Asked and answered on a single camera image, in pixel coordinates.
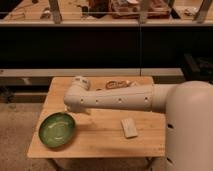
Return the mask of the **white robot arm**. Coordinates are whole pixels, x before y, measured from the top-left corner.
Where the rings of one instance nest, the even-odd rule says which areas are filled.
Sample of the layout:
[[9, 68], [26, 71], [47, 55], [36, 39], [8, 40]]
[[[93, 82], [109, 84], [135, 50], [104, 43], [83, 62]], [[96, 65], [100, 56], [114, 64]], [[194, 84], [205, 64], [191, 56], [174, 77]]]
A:
[[165, 170], [213, 171], [213, 85], [203, 81], [93, 91], [82, 76], [64, 96], [68, 110], [152, 111], [166, 117]]

